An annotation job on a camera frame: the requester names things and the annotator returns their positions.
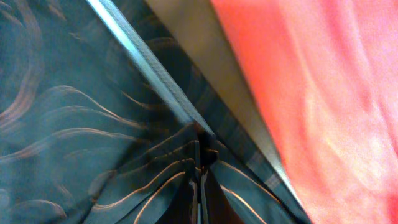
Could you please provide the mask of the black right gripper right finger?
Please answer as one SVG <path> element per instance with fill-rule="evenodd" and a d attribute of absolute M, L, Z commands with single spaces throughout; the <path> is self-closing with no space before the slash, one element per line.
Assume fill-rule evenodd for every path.
<path fill-rule="evenodd" d="M 205 184 L 206 184 L 206 178 L 207 178 L 208 172 L 205 171 L 200 179 L 200 190 L 201 190 L 201 222 L 202 224 L 209 224 L 208 220 L 208 206 L 206 202 L 206 190 L 205 190 Z"/>

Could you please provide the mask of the black orange-patterned t-shirt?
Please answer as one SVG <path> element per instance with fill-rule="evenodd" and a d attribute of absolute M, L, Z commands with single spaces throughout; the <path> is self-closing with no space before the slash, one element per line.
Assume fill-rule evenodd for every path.
<path fill-rule="evenodd" d="M 309 223 L 235 115 L 144 1 L 1 2 L 1 222 Z"/>

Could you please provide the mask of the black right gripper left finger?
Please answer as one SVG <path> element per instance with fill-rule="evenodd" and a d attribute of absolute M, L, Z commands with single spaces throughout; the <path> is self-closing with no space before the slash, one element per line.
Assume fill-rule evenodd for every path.
<path fill-rule="evenodd" d="M 193 192 L 192 202 L 190 204 L 190 224 L 197 224 L 198 223 L 198 185 L 192 179 L 190 179 L 189 185 L 192 188 Z"/>

